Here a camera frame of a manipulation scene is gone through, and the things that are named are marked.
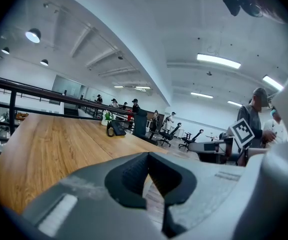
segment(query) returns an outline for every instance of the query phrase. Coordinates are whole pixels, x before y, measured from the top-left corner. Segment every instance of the white ceiling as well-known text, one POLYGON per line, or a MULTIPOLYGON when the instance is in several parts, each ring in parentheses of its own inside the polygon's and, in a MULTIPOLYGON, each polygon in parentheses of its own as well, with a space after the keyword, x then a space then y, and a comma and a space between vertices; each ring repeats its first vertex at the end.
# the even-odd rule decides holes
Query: white ceiling
MULTIPOLYGON (((245 103, 256 87, 265 87, 269 95, 276 92, 262 81, 264 75, 281 84, 287 80, 287 25, 253 18, 243 10, 233 17, 222 0, 141 1, 155 21, 151 27, 163 44, 174 93, 199 92, 222 103, 245 103), (198 53, 234 60, 241 67, 198 62, 198 53)), ((72 78, 77 71, 89 71, 90 78, 97 75, 111 86, 151 86, 124 51, 90 21, 87 10, 73 0, 19 0, 0 27, 0 49, 8 46, 12 56, 37 64, 48 59, 49 67, 57 71, 69 67, 72 78), (25 38, 32 27, 42 33, 38 45, 25 38)))

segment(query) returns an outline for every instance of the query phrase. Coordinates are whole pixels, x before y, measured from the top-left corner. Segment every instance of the office chair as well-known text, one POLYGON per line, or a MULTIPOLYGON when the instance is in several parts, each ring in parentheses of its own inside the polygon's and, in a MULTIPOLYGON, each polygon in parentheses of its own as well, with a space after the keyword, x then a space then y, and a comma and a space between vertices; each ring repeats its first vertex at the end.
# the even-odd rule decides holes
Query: office chair
POLYGON ((166 130, 166 131, 162 131, 162 132, 159 132, 160 135, 162 135, 163 139, 158 139, 157 141, 158 142, 162 142, 162 146, 164 143, 167 143, 169 146, 171 146, 171 144, 167 141, 171 141, 173 138, 174 138, 174 135, 175 135, 175 132, 182 126, 182 123, 179 122, 177 124, 177 127, 171 132, 169 133, 169 130, 166 130))
POLYGON ((134 114, 134 123, 133 135, 157 146, 157 141, 146 137, 147 111, 139 109, 138 113, 134 114))
POLYGON ((179 144, 179 145, 178 145, 178 148, 180 149, 180 147, 185 147, 185 148, 187 148, 187 151, 188 151, 188 145, 191 144, 191 143, 194 143, 195 140, 197 139, 197 137, 198 137, 200 134, 202 134, 203 132, 204 132, 204 130, 203 130, 203 129, 200 129, 199 132, 198 132, 198 134, 197 134, 194 138, 192 138, 192 139, 188 139, 187 137, 183 137, 182 140, 185 142, 185 144, 179 144))

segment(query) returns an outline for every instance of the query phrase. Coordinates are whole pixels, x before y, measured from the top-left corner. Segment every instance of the gray cap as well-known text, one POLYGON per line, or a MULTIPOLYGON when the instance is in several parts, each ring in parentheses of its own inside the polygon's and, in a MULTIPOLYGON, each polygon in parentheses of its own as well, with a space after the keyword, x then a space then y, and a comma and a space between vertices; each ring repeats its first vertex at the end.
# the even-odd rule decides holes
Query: gray cap
POLYGON ((264 88, 256 88, 255 91, 253 92, 253 95, 256 95, 257 97, 261 98, 262 108, 268 107, 267 93, 264 90, 264 88))

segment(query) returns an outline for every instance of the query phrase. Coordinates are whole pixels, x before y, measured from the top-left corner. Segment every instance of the wooden tabletop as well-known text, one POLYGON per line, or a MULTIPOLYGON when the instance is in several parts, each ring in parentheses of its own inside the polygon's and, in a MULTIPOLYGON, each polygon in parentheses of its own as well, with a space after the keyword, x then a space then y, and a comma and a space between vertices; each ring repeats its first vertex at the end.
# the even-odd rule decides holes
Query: wooden tabletop
POLYGON ((108 137, 100 121, 30 114, 0 157, 0 203, 21 213, 60 179, 85 166, 167 150, 131 134, 108 137))

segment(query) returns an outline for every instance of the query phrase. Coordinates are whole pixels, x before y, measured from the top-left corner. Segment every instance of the potted plant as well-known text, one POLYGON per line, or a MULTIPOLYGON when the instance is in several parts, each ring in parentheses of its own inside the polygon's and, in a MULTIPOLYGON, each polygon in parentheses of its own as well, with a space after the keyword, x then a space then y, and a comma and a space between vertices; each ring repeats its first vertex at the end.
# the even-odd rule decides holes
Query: potted plant
POLYGON ((103 111, 103 119, 102 119, 102 125, 107 126, 107 124, 114 119, 114 115, 109 112, 108 110, 103 111))

